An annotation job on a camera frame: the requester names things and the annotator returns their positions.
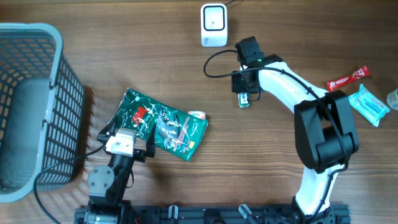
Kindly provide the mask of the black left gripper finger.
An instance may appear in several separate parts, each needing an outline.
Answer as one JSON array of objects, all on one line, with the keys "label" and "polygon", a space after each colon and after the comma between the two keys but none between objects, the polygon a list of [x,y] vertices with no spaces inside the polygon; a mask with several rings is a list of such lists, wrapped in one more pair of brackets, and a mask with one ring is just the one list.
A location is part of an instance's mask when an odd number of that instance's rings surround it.
[{"label": "black left gripper finger", "polygon": [[118,115],[114,115],[107,125],[98,133],[97,140],[99,142],[107,142],[111,136],[116,134],[116,126],[118,122]]},{"label": "black left gripper finger", "polygon": [[155,157],[156,125],[153,125],[148,140],[146,141],[146,157]]}]

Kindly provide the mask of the green 3M gloves packet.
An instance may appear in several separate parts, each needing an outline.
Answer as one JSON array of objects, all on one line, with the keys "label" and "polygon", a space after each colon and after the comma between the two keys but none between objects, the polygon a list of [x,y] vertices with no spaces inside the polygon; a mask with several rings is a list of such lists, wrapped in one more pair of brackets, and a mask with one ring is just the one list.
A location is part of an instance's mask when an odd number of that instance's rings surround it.
[{"label": "green 3M gloves packet", "polygon": [[128,88],[115,113],[116,127],[130,129],[144,141],[155,128],[155,146],[190,161],[208,127],[208,120],[165,105]]}]

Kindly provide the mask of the green white gum pack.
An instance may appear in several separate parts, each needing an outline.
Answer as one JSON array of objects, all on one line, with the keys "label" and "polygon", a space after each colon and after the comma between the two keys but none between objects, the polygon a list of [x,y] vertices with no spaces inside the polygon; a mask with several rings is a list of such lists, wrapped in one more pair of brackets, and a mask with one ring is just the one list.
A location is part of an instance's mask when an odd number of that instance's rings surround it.
[{"label": "green white gum pack", "polygon": [[249,107],[249,93],[238,93],[238,104],[241,109]]}]

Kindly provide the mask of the orange white small carton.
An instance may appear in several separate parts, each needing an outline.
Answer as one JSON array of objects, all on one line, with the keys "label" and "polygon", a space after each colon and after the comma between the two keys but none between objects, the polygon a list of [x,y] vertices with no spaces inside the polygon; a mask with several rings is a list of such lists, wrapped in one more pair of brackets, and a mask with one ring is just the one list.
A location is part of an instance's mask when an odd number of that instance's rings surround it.
[{"label": "orange white small carton", "polygon": [[189,111],[188,114],[199,119],[206,119],[206,113],[203,111]]}]

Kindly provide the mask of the red Nescafe stick sachet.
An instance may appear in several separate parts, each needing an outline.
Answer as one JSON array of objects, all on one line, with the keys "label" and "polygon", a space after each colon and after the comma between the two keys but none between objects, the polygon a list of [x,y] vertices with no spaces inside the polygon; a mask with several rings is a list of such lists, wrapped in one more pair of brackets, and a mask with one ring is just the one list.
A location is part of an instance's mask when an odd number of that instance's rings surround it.
[{"label": "red Nescafe stick sachet", "polygon": [[341,88],[349,83],[353,83],[356,80],[359,80],[362,77],[370,76],[370,71],[367,66],[363,66],[358,70],[354,71],[351,75],[340,77],[336,80],[331,80],[326,83],[326,89],[328,91],[334,91],[338,88]]}]

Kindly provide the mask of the teal wet wipes packet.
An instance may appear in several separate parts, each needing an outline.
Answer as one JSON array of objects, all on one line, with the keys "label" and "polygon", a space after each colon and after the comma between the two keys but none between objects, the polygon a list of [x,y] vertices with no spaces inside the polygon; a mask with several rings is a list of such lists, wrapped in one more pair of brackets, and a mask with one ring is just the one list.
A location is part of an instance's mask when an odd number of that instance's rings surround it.
[{"label": "teal wet wipes packet", "polygon": [[348,99],[350,105],[375,127],[378,127],[380,120],[390,112],[390,109],[363,84],[360,84],[359,90]]}]

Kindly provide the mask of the green lid seasoning jar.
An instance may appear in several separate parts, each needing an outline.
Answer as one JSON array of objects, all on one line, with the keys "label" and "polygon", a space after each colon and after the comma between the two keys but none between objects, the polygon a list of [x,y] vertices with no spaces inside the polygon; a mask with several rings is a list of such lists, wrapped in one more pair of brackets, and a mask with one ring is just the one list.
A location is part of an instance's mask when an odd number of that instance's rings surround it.
[{"label": "green lid seasoning jar", "polygon": [[394,110],[398,110],[398,88],[391,91],[386,98],[387,104],[390,108]]}]

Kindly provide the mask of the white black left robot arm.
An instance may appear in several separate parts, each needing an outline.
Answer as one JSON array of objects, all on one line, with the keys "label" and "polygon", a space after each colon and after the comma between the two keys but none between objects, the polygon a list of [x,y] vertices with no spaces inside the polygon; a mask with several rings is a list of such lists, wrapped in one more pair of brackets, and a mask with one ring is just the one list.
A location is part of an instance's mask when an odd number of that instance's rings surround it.
[{"label": "white black left robot arm", "polygon": [[111,156],[106,166],[96,166],[88,176],[89,202],[87,208],[76,210],[75,223],[140,223],[131,202],[124,200],[128,180],[133,179],[135,162],[145,162],[155,156],[156,126],[150,130],[146,149],[136,149],[136,132],[117,127],[118,116],[99,132],[97,140]]}]

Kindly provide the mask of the white barcode scanner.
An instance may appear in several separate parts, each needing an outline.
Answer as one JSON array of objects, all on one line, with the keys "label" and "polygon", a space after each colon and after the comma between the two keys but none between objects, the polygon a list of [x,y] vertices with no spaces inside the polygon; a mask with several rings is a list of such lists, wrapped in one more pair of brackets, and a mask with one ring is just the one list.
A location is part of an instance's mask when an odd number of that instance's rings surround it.
[{"label": "white barcode scanner", "polygon": [[203,47],[223,47],[228,39],[228,10],[223,3],[202,5],[201,44]]}]

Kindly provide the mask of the grey black plastic basket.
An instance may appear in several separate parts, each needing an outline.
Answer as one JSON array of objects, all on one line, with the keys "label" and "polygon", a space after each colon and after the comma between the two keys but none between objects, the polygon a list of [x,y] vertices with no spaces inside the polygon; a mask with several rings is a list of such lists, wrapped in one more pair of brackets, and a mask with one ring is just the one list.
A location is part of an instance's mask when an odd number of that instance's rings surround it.
[{"label": "grey black plastic basket", "polygon": [[1,202],[71,181],[85,91],[48,24],[1,24]]}]

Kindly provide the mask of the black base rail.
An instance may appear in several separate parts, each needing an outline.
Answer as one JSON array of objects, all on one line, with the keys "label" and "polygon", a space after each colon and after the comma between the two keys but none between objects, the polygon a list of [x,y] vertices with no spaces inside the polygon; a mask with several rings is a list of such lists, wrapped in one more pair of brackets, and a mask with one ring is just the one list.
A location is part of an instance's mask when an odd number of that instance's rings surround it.
[{"label": "black base rail", "polygon": [[111,208],[78,208],[75,223],[293,223],[288,204],[262,207],[138,206],[130,214]]}]

